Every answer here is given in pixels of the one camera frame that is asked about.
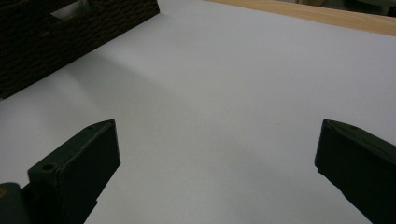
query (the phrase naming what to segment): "woven basket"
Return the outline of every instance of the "woven basket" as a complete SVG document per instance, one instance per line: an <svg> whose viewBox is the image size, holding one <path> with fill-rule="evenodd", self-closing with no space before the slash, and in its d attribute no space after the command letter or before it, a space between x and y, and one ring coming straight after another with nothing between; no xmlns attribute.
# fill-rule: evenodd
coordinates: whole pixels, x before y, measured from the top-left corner
<svg viewBox="0 0 396 224"><path fill-rule="evenodd" d="M160 12L156 0L88 0L67 21L50 13L77 0L0 0L0 99Z"/></svg>

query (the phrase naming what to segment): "white table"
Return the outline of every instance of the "white table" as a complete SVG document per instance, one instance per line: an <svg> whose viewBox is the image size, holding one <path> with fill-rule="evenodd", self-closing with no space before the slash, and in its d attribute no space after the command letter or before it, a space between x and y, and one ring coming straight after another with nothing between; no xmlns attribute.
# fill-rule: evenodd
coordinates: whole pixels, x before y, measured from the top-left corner
<svg viewBox="0 0 396 224"><path fill-rule="evenodd" d="M0 181L84 127L122 165L86 223L369 223L317 173L323 119L396 144L396 38L201 0L0 102Z"/></svg>

